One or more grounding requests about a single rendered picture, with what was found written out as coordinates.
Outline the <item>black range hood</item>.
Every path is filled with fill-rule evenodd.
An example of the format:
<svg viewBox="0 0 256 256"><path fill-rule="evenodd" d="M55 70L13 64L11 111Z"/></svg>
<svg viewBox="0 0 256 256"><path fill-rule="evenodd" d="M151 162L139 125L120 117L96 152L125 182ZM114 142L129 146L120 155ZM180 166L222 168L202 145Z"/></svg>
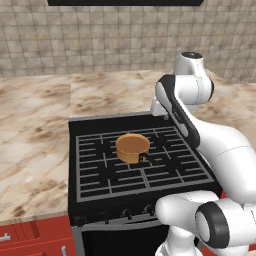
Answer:
<svg viewBox="0 0 256 256"><path fill-rule="evenodd" d="M47 0L49 6L199 7L204 0Z"/></svg>

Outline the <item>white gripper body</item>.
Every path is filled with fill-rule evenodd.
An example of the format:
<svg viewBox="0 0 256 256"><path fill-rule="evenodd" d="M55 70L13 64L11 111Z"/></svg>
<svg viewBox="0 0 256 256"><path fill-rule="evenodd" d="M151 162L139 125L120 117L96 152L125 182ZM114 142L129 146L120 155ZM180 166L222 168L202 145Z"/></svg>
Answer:
<svg viewBox="0 0 256 256"><path fill-rule="evenodd" d="M153 116L167 116L168 112L158 102L157 99L153 99L150 107L150 112Z"/></svg>

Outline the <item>black oven door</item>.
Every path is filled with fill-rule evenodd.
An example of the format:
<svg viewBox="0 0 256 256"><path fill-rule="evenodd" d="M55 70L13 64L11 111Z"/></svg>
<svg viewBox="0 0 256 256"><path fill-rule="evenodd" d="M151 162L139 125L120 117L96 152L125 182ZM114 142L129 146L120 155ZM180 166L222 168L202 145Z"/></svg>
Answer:
<svg viewBox="0 0 256 256"><path fill-rule="evenodd" d="M123 231L82 233L86 256L155 256L166 239L165 225Z"/></svg>

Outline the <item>red drawer front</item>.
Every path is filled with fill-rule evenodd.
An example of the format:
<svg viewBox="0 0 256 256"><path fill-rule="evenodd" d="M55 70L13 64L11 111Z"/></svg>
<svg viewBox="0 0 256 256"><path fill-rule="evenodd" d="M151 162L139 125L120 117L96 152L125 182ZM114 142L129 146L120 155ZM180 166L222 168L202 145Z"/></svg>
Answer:
<svg viewBox="0 0 256 256"><path fill-rule="evenodd" d="M49 242L72 236L67 215L0 226L0 237L6 233L11 236L11 240L0 242L0 248L24 242Z"/></svg>

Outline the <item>black stove with grey grates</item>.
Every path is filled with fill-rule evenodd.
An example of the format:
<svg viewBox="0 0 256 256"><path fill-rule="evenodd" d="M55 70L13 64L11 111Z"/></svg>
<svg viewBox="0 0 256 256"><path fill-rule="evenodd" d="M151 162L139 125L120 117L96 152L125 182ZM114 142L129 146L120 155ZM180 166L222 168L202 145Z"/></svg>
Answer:
<svg viewBox="0 0 256 256"><path fill-rule="evenodd" d="M149 112L72 118L69 120L68 215L77 256L86 256L82 233L150 228L161 224L154 214L156 201L166 195L206 190L222 193L205 160L183 139L175 124ZM137 133L150 141L149 161L122 162L116 140ZM151 205L153 215L144 213ZM132 219L123 215L131 210ZM110 215L105 224L102 214ZM83 217L83 227L76 218Z"/></svg>

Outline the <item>red cupboard door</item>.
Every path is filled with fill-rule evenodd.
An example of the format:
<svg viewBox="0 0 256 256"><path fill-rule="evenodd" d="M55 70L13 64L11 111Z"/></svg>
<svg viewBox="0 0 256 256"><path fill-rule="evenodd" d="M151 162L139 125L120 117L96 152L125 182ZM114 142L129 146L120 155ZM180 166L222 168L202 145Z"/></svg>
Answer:
<svg viewBox="0 0 256 256"><path fill-rule="evenodd" d="M67 256L76 256L76 249L72 238L3 249L0 250L0 256L62 256L62 246L66 246Z"/></svg>

